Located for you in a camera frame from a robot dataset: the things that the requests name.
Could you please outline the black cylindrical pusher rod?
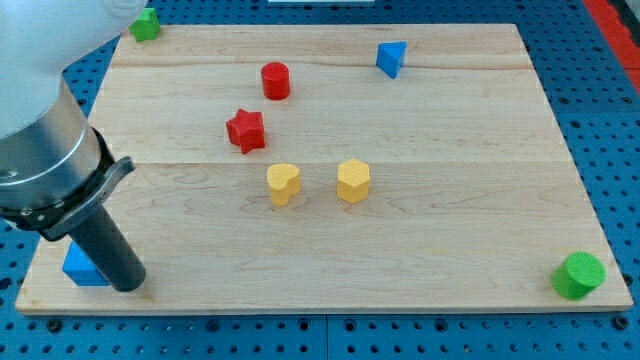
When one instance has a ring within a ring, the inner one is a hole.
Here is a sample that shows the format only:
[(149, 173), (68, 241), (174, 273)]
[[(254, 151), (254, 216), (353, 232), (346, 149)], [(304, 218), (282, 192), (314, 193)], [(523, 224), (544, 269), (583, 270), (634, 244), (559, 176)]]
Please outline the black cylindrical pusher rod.
[(69, 235), (116, 291), (130, 292), (144, 282), (143, 263), (103, 206)]

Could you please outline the grey metal tool mount flange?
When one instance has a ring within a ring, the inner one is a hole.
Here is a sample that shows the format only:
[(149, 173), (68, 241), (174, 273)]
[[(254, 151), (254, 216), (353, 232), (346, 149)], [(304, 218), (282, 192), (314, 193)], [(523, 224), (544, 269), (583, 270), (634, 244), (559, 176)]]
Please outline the grey metal tool mount flange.
[(1, 218), (20, 230), (37, 231), (47, 241), (55, 242), (93, 216), (136, 166), (129, 156), (116, 161), (100, 132), (95, 128), (92, 131), (98, 140), (101, 156), (97, 169), (83, 185), (66, 198), (44, 208), (1, 207)]

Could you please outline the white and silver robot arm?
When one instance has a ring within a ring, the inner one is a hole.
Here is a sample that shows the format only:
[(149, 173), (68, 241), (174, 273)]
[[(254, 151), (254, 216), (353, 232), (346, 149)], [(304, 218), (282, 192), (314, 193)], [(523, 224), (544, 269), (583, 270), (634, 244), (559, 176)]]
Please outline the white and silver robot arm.
[(48, 241), (65, 236), (119, 292), (146, 269), (103, 204), (134, 171), (89, 125), (63, 78), (142, 13), (142, 0), (1, 4), (1, 216)]

